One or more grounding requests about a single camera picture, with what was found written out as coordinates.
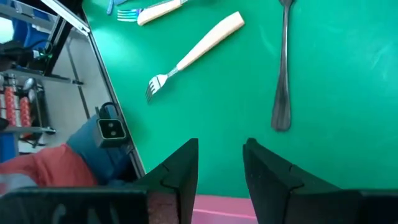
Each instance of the wooden-handled fork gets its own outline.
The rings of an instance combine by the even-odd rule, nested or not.
[[[149,101],[152,96],[164,86],[168,78],[188,67],[196,59],[205,54],[216,44],[232,34],[234,31],[238,30],[243,25],[244,21],[239,12],[235,12],[219,22],[204,36],[204,38],[202,38],[202,40],[199,41],[199,43],[196,44],[196,46],[191,49],[191,51],[189,51],[189,53],[168,74],[156,75],[149,81],[146,91],[147,101]]]
[[[137,22],[142,26],[160,16],[178,9],[188,0],[168,0],[144,9],[127,9],[118,11],[118,20],[122,22]]]

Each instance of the pink object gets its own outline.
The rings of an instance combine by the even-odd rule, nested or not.
[[[6,116],[11,126],[17,125],[17,116],[14,104],[14,90],[12,87],[6,87],[4,90],[4,96],[6,99]]]
[[[255,224],[256,214],[250,199],[197,195],[193,224]]]

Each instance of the fork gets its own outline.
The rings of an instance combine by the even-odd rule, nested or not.
[[[293,0],[279,0],[284,7],[284,26],[282,31],[282,50],[280,54],[279,78],[272,109],[271,126],[276,131],[287,131],[291,124],[289,82],[287,75],[287,28],[289,9]]]
[[[200,58],[216,44],[218,44],[227,36],[238,30],[243,25],[244,21],[239,12],[234,12],[233,14],[220,21],[191,49],[191,51],[189,51],[188,54],[186,54],[186,56],[168,74],[160,74],[151,78],[146,90],[147,101],[150,102],[150,99],[153,97],[153,95],[165,85],[166,81],[170,77],[188,67],[196,59]]]
[[[168,0],[162,1],[144,9],[125,9],[118,10],[118,21],[137,22],[142,26],[164,14],[178,9],[188,0]]]

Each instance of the spoon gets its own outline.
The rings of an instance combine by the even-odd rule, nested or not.
[[[279,0],[284,7],[284,26],[282,31],[282,51],[278,85],[275,94],[274,109],[272,110],[271,126],[276,131],[287,131],[290,128],[290,98],[287,76],[287,28],[289,24],[289,9],[293,0]]]

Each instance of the fork tines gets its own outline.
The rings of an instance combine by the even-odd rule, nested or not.
[[[136,22],[142,9],[118,10],[118,20],[123,22]]]

